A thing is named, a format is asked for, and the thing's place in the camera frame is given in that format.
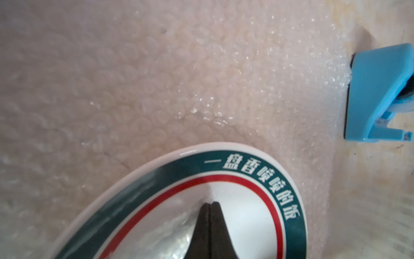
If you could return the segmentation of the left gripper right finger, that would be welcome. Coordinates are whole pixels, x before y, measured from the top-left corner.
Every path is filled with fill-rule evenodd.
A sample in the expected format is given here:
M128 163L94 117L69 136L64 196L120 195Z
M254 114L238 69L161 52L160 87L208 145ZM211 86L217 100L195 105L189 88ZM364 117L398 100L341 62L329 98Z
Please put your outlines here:
M211 204L211 258L237 259L220 203Z

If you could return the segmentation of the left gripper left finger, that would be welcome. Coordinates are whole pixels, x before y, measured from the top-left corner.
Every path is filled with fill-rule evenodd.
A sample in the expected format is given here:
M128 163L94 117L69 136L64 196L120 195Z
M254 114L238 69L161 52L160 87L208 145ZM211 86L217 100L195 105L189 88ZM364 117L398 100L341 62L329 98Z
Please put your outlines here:
M210 204L205 203L199 210L193 236L185 259L210 258Z

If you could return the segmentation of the white plate green red rim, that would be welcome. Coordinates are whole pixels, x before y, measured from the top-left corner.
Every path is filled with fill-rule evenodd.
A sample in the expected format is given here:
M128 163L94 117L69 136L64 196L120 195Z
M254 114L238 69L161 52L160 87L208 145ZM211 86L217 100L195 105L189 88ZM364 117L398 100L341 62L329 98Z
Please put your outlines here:
M184 259L199 210L218 202L238 259L304 259L306 213L287 171L247 145L186 147L132 171L91 203L48 259Z

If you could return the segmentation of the clear bubble wrap sheet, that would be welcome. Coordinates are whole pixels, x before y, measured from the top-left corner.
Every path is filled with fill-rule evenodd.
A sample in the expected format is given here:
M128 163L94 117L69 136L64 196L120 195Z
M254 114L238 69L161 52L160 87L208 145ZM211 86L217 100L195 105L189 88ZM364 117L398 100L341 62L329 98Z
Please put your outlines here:
M321 258L350 75L339 4L2 1L1 258L41 258L125 175L213 141L282 164Z

